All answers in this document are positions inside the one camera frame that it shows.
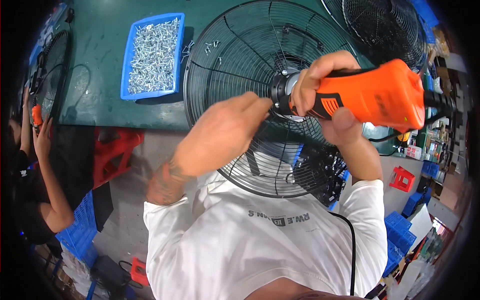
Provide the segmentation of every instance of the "gray floor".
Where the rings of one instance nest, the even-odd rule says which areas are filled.
[[[147,183],[158,166],[172,154],[183,136],[184,134],[177,132],[147,130],[144,143],[134,149],[132,169],[110,181],[114,210],[103,231],[95,236],[94,243],[99,255],[108,255],[115,262],[132,261],[133,256],[146,260],[148,232],[142,216]],[[400,165],[416,175],[414,186],[418,184],[420,178],[422,162],[399,157],[382,157],[386,214],[394,210],[401,212],[408,199],[409,193],[388,186],[393,167]],[[196,182],[188,183],[185,192],[193,197]],[[145,299],[153,299],[149,287],[136,291]]]

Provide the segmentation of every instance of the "screwdriver handle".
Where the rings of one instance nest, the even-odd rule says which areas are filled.
[[[42,119],[42,107],[40,104],[36,104],[32,107],[32,120],[33,120],[33,127],[35,128],[35,132],[38,135],[40,130],[42,129],[43,119]]]
[[[289,103],[290,110],[296,110]],[[331,120],[339,107],[349,108],[360,122],[393,127],[404,133],[425,122],[420,77],[399,59],[377,68],[333,71],[320,81],[308,116]]]

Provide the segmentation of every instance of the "fan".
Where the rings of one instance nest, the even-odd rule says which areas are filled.
[[[205,44],[219,41],[217,47]],[[286,1],[252,1],[213,20],[188,58],[184,79],[187,120],[193,126],[216,102],[253,91],[271,98],[270,117],[248,151],[218,171],[252,193],[296,197],[324,189],[345,169],[338,149],[322,135],[317,119],[284,115],[299,72],[323,54],[355,51],[334,24]]]
[[[423,20],[408,0],[322,0],[322,4],[372,63],[399,58],[414,72],[424,66]]]
[[[34,91],[32,105],[41,105],[43,120],[47,115],[56,117],[60,110],[61,94],[67,78],[71,52],[71,33],[62,30],[52,37],[50,43],[38,55],[36,80],[39,84]]]

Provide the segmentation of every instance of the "forearm tattoo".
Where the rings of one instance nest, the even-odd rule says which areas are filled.
[[[183,185],[194,177],[183,174],[173,156],[154,173],[148,184],[147,201],[156,205],[169,205],[183,196]]]

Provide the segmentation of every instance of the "man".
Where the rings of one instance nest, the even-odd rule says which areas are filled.
[[[323,77],[345,68],[360,67],[350,53],[339,51],[303,70],[291,95],[297,112],[303,116],[313,107]],[[311,195],[261,197],[215,172],[248,149],[271,105],[251,92],[212,105],[150,181],[146,270],[157,299],[339,299],[364,297],[378,283],[387,263],[382,169],[348,109],[320,122],[352,175],[353,186],[339,205],[355,231],[354,293],[347,222]],[[183,185],[201,175],[192,209]],[[291,216],[302,218],[290,222]]]

